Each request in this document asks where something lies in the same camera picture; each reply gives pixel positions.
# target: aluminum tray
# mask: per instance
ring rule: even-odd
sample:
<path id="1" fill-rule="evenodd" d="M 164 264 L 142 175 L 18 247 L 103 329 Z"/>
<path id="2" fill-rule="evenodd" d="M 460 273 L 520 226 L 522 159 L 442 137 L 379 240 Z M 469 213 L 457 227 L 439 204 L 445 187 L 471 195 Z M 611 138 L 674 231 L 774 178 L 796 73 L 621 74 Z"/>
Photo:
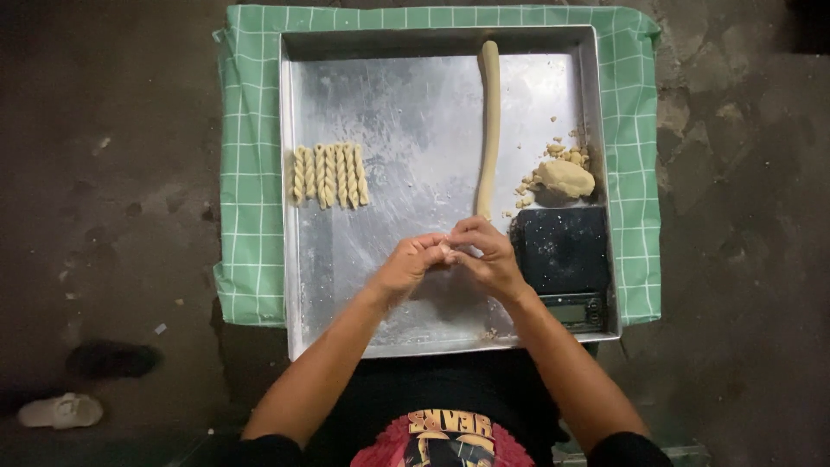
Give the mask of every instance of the aluminum tray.
<path id="1" fill-rule="evenodd" d="M 501 213 L 517 211 L 513 190 L 539 164 L 554 136 L 564 137 L 564 145 L 589 147 L 598 181 L 589 203 L 607 207 L 592 27 L 282 34 L 283 180 L 291 180 L 291 148 L 296 145 L 352 140 L 364 147 L 371 194 L 371 203 L 357 210 L 335 205 L 321 211 L 311 200 L 300 207 L 284 204 L 291 360 L 326 329 L 399 239 L 448 232 L 472 214 L 483 145 L 483 87 L 476 56 L 487 39 L 499 45 L 501 68 L 493 224 L 506 232 L 510 219 Z M 557 117 L 555 123 L 551 116 Z M 569 136 L 578 128 L 579 134 Z M 579 335 L 580 341 L 619 336 L 616 294 L 609 303 L 609 332 Z M 412 300 L 380 324 L 364 356 L 516 344 L 502 306 L 454 269 L 428 274 Z"/>

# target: green tablecloth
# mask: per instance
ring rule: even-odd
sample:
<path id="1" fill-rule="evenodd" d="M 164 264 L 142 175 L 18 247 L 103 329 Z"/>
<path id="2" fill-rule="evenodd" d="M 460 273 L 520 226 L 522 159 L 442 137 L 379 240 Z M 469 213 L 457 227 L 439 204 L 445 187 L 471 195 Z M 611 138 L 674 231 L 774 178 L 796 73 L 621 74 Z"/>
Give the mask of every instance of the green tablecloth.
<path id="1" fill-rule="evenodd" d="M 657 204 L 659 29 L 625 7 L 413 7 L 353 10 L 235 6 L 219 43 L 222 82 L 222 262 L 227 322 L 285 326 L 279 38 L 282 32 L 591 24 L 598 34 L 613 249 L 624 324 L 660 317 Z"/>

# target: finger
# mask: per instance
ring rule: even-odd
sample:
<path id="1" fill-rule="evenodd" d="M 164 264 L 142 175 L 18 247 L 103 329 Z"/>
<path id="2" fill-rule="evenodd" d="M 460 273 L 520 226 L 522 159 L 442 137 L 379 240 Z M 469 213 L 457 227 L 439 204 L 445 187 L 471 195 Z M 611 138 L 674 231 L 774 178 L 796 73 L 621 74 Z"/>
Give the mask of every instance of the finger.
<path id="1" fill-rule="evenodd" d="M 413 241 L 415 243 L 420 244 L 424 248 L 429 248 L 437 246 L 445 238 L 447 238 L 446 233 L 432 232 L 425 233 L 424 235 L 418 235 L 417 237 L 413 238 Z"/>
<path id="2" fill-rule="evenodd" d="M 419 255 L 423 261 L 424 270 L 429 269 L 433 264 L 443 263 L 451 251 L 449 245 L 440 243 L 420 252 Z"/>
<path id="3" fill-rule="evenodd" d="M 499 244 L 496 239 L 478 230 L 454 233 L 449 236 L 447 242 L 453 248 L 472 245 L 480 249 L 484 254 L 492 254 L 499 251 Z"/>
<path id="4" fill-rule="evenodd" d="M 469 230 L 478 230 L 485 234 L 498 234 L 499 231 L 484 216 L 472 216 L 459 220 L 452 228 L 451 234 L 460 234 Z"/>
<path id="5" fill-rule="evenodd" d="M 460 264 L 461 266 L 464 266 L 476 276 L 481 275 L 481 273 L 484 272 L 484 269 L 487 268 L 487 265 L 484 264 L 484 262 L 479 258 L 473 258 L 469 254 L 461 251 L 450 252 L 449 256 L 447 256 L 447 261 L 451 264 Z"/>

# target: concrete floor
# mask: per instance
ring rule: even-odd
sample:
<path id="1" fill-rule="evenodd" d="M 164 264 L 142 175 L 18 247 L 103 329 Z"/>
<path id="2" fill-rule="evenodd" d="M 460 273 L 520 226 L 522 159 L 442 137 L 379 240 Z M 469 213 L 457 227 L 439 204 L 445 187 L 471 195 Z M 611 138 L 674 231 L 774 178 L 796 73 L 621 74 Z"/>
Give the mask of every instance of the concrete floor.
<path id="1" fill-rule="evenodd" d="M 243 420 L 286 356 L 284 332 L 223 325 L 214 300 L 210 33 L 231 2 L 20 3 L 0 7 L 0 389 L 95 394 L 107 417 L 89 436 Z M 665 30 L 664 318 L 628 328 L 600 360 L 717 465 L 825 464 L 830 61 L 788 52 L 782 0 L 600 3 Z M 440 4 L 473 2 L 332 5 Z M 78 385 L 62 362 L 90 337 L 165 360 L 137 381 Z M 5 440 L 27 435 L 2 428 Z"/>

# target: black scale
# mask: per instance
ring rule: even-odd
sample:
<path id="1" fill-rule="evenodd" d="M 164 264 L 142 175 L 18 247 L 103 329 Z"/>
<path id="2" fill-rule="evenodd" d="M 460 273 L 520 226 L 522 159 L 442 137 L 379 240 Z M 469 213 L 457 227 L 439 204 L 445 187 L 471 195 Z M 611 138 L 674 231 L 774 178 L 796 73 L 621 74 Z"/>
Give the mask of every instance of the black scale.
<path id="1" fill-rule="evenodd" d="M 569 331 L 608 331 L 611 262 L 604 207 L 524 209 L 510 241 L 525 281 Z"/>

